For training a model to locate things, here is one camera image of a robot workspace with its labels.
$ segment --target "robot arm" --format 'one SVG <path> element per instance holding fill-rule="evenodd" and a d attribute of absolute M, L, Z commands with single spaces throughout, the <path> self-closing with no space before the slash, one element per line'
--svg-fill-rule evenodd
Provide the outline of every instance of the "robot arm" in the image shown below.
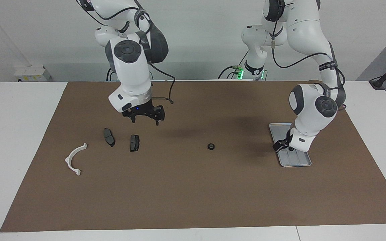
<path fill-rule="evenodd" d="M 153 106 L 148 63 L 162 62 L 168 53 L 166 39 L 136 0 L 80 0 L 86 11 L 95 11 L 107 26 L 95 32 L 97 42 L 105 47 L 110 67 L 121 82 L 109 101 L 123 116 L 135 123 L 144 115 L 156 121 L 165 119 L 163 106 Z M 139 31 L 125 34 L 133 22 Z"/>
<path fill-rule="evenodd" d="M 281 46 L 287 41 L 287 32 L 282 23 L 277 23 L 277 27 L 280 30 L 274 37 L 274 44 Z M 265 17 L 262 17 L 262 25 L 251 25 L 242 30 L 242 41 L 248 47 L 248 54 L 244 62 L 244 78 L 261 79 L 268 55 L 264 47 L 272 46 L 273 28 L 267 24 Z"/>
<path fill-rule="evenodd" d="M 334 119 L 337 109 L 345 101 L 333 48 L 321 30 L 319 7 L 320 0 L 265 0 L 262 39 L 266 40 L 261 43 L 253 40 L 247 44 L 251 52 L 249 58 L 254 60 L 247 59 L 247 70 L 250 63 L 259 66 L 266 59 L 255 54 L 257 51 L 251 46 L 272 46 L 274 57 L 275 46 L 281 45 L 285 38 L 297 52 L 313 55 L 320 69 L 323 83 L 300 84 L 290 93 L 289 103 L 297 118 L 287 138 L 275 143 L 277 152 L 288 147 L 307 152 L 315 136 Z"/>

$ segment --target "green led light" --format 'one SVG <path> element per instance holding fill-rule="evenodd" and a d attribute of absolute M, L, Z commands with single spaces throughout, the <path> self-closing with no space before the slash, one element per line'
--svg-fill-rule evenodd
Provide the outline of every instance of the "green led light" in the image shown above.
<path fill-rule="evenodd" d="M 240 72 L 238 73 L 237 78 L 238 78 L 238 79 L 242 79 L 243 76 L 244 76 L 244 70 L 243 70 L 243 69 L 240 69 Z"/>

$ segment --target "brown paper mat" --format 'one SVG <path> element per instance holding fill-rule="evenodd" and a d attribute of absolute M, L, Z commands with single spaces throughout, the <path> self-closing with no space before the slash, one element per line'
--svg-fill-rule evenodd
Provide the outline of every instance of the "brown paper mat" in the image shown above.
<path fill-rule="evenodd" d="M 315 139 L 311 167 L 279 166 L 268 125 L 294 121 L 296 84 L 179 82 L 174 105 L 154 102 L 167 113 L 157 127 L 112 108 L 119 83 L 70 82 L 1 232 L 386 223 L 386 180 L 345 111 Z M 64 160 L 83 143 L 77 176 Z"/>

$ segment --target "black nut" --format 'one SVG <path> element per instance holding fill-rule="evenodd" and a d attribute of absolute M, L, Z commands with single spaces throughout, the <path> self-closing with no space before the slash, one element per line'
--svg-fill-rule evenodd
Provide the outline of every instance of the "black nut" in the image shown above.
<path fill-rule="evenodd" d="M 213 143 L 208 144 L 208 149 L 213 150 L 215 149 L 215 145 Z"/>

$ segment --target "cable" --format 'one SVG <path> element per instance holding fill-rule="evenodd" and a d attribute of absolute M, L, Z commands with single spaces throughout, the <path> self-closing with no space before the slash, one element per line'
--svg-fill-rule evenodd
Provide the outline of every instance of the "cable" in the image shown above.
<path fill-rule="evenodd" d="M 277 24 L 278 24 L 278 20 L 275 21 L 275 27 L 274 27 L 274 31 L 273 31 L 273 34 L 272 34 L 272 35 L 275 35 L 275 31 L 276 31 L 276 26 L 277 26 Z M 290 65 L 288 65 L 288 66 L 280 66 L 280 65 L 277 63 L 276 59 L 275 59 L 275 47 L 272 46 L 272 57 L 273 57 L 273 59 L 274 59 L 274 62 L 275 62 L 275 64 L 276 64 L 278 67 L 280 67 L 280 68 L 282 68 L 282 69 L 286 69 L 286 68 L 292 67 L 292 66 L 294 66 L 294 65 L 296 65 L 296 64 L 298 64 L 298 63 L 300 63 L 301 61 L 304 61 L 304 60 L 306 60 L 306 59 L 308 59 L 308 58 L 310 58 L 310 57 L 312 57 L 312 56 L 315 56 L 315 55 L 326 55 L 326 56 L 328 56 L 328 54 L 322 53 L 322 52 L 320 52 L 320 53 L 315 53 L 315 54 L 306 56 L 305 58 L 303 58 L 303 59 L 301 59 L 301 60 L 295 62 L 294 64 L 290 64 Z"/>
<path fill-rule="evenodd" d="M 288 65 L 288 66 L 280 66 L 280 65 L 276 62 L 274 50 L 272 50 L 272 57 L 273 57 L 273 59 L 274 59 L 275 64 L 276 64 L 278 67 L 282 68 L 282 69 L 286 69 L 286 68 L 292 67 L 292 66 L 294 66 L 294 65 L 296 65 L 296 64 L 298 64 L 298 63 L 300 63 L 301 61 L 304 61 L 304 60 L 306 60 L 306 59 L 308 59 L 308 58 L 310 58 L 310 57 L 312 57 L 312 56 L 315 56 L 315 55 L 326 55 L 326 56 L 328 56 L 328 54 L 326 54 L 326 53 L 315 53 L 315 54 L 306 56 L 305 58 L 303 58 L 303 59 L 301 59 L 301 60 L 295 62 L 294 64 L 290 64 L 290 65 Z"/>
<path fill-rule="evenodd" d="M 152 63 L 148 63 L 148 64 L 149 64 L 151 67 L 153 67 L 153 69 L 155 69 L 155 70 L 159 71 L 160 73 L 162 73 L 162 74 L 164 74 L 164 75 L 166 75 L 166 76 L 169 76 L 169 77 L 171 77 L 171 78 L 173 79 L 172 84 L 171 84 L 171 87 L 169 88 L 169 98 L 165 98 L 165 99 L 168 100 L 171 104 L 173 104 L 174 101 L 173 101 L 172 98 L 171 98 L 171 94 L 172 94 L 172 88 L 173 88 L 173 86 L 174 86 L 174 84 L 175 84 L 175 77 L 172 76 L 172 75 L 170 75 L 170 74 L 168 74 L 168 73 L 163 72 L 162 70 L 159 70 L 159 69 L 158 69 L 157 67 L 155 67 Z"/>
<path fill-rule="evenodd" d="M 230 74 L 227 75 L 226 79 L 229 79 L 229 75 L 231 75 L 231 74 L 235 75 L 235 74 L 237 74 L 237 73 L 238 73 L 238 72 L 233 71 L 232 73 L 230 73 Z"/>
<path fill-rule="evenodd" d="M 144 8 L 141 6 L 141 4 L 138 2 L 138 0 L 133 0 L 133 1 L 136 3 L 136 5 L 138 5 L 138 8 L 144 9 Z"/>
<path fill-rule="evenodd" d="M 97 23 L 101 24 L 102 26 L 108 26 L 108 25 L 106 25 L 106 24 L 103 24 L 103 23 L 99 22 L 95 17 L 92 16 L 92 14 L 90 14 L 88 11 L 86 11 L 86 10 L 83 8 L 83 6 L 78 2 L 78 0 L 75 0 L 75 1 L 76 1 L 77 4 L 81 7 L 81 9 L 83 9 L 83 10 L 87 13 L 87 15 L 89 15 L 91 18 L 93 18 Z"/>
<path fill-rule="evenodd" d="M 265 77 L 264 81 L 266 81 L 266 79 L 268 78 L 268 71 L 267 70 L 265 70 L 265 71 L 266 71 L 266 77 Z"/>
<path fill-rule="evenodd" d="M 250 50 L 248 50 L 248 51 L 245 53 L 244 57 L 241 59 L 241 61 L 239 62 L 238 65 L 241 65 L 241 64 L 242 64 L 242 61 L 244 61 L 244 59 L 245 59 L 245 57 L 248 55 L 248 52 L 249 52 L 249 51 L 250 51 Z"/>
<path fill-rule="evenodd" d="M 342 108 L 338 109 L 337 111 L 343 111 L 343 110 L 346 110 L 346 105 L 345 104 L 343 104 Z"/>
<path fill-rule="evenodd" d="M 226 70 L 229 70 L 229 69 L 231 69 L 231 68 L 233 68 L 233 66 L 229 66 L 229 67 L 225 68 L 223 71 L 221 71 L 221 73 L 220 73 L 220 75 L 218 76 L 217 79 L 219 79 L 219 78 L 221 77 L 221 75 L 223 75 L 223 73 L 224 73 Z"/>
<path fill-rule="evenodd" d="M 342 71 L 339 70 L 339 68 L 337 68 L 337 67 L 336 67 L 335 69 L 336 69 L 336 73 L 340 73 L 340 75 L 342 75 L 343 81 L 342 81 L 342 84 L 340 84 L 340 86 L 334 87 L 334 88 L 330 88 L 329 90 L 337 90 L 337 89 L 340 89 L 340 88 L 342 88 L 342 87 L 345 85 L 345 82 L 346 82 L 345 75 L 342 73 Z"/>
<path fill-rule="evenodd" d="M 111 72 L 111 68 L 108 69 L 108 72 L 107 72 L 107 78 L 105 79 L 105 81 L 108 81 L 108 77 L 110 75 L 110 72 Z"/>
<path fill-rule="evenodd" d="M 113 74 L 115 74 L 115 73 L 113 72 L 113 73 L 111 73 L 111 75 L 110 75 L 110 81 L 112 81 L 111 76 L 112 76 Z"/>
<path fill-rule="evenodd" d="M 166 97 L 152 97 L 151 99 L 161 99 L 161 100 L 167 100 L 167 101 L 169 101 L 171 104 L 173 104 L 173 103 L 174 103 L 174 101 L 173 101 L 173 100 L 171 100 L 171 99 L 169 99 L 169 98 L 166 98 Z"/>
<path fill-rule="evenodd" d="M 115 14 L 113 14 L 112 16 L 110 16 L 110 17 L 108 17 L 108 18 L 104 18 L 104 17 L 102 17 L 102 16 L 101 16 L 100 14 L 98 14 L 98 13 L 96 13 L 96 14 L 98 14 L 98 16 L 99 16 L 100 18 L 102 18 L 103 20 L 110 20 L 110 19 L 114 18 L 115 16 L 121 14 L 122 12 L 127 11 L 127 10 L 130 10 L 130 9 L 134 9 L 134 10 L 137 10 L 137 11 L 139 10 L 139 8 L 128 7 L 128 8 L 125 8 L 125 9 L 121 9 L 120 11 L 116 12 Z"/>
<path fill-rule="evenodd" d="M 275 27 L 274 27 L 273 34 L 272 34 L 272 35 L 275 35 L 275 31 L 276 31 L 276 26 L 277 26 L 277 24 L 278 24 L 278 20 L 275 21 Z M 301 60 L 295 62 L 294 64 L 290 64 L 290 65 L 288 65 L 288 66 L 281 66 L 280 64 L 277 63 L 277 61 L 276 61 L 276 59 L 275 59 L 275 46 L 272 45 L 272 57 L 273 57 L 273 60 L 274 60 L 275 64 L 276 64 L 278 67 L 282 68 L 282 69 L 286 69 L 286 68 L 292 67 L 292 66 L 294 66 L 294 65 L 296 65 L 296 64 L 298 64 L 298 63 L 300 63 L 300 62 L 302 62 L 302 61 L 304 61 L 304 60 L 306 60 L 306 59 L 308 59 L 308 58 L 310 58 L 310 57 L 312 57 L 312 56 L 315 56 L 315 55 L 326 55 L 328 58 L 330 58 L 332 61 L 334 61 L 333 58 L 331 58 L 327 53 L 319 52 L 319 53 L 315 53 L 315 54 L 312 54 L 312 55 L 308 55 L 308 56 L 306 56 L 305 58 L 302 58 Z M 336 70 L 337 74 L 340 73 L 340 75 L 342 75 L 343 82 L 342 82 L 342 84 L 341 84 L 340 86 L 335 87 L 335 88 L 331 88 L 330 90 L 337 90 L 337 89 L 340 89 L 340 88 L 342 88 L 342 87 L 345 85 L 345 82 L 346 82 L 345 75 L 342 73 L 342 71 L 339 70 L 337 67 L 335 67 L 335 70 Z"/>

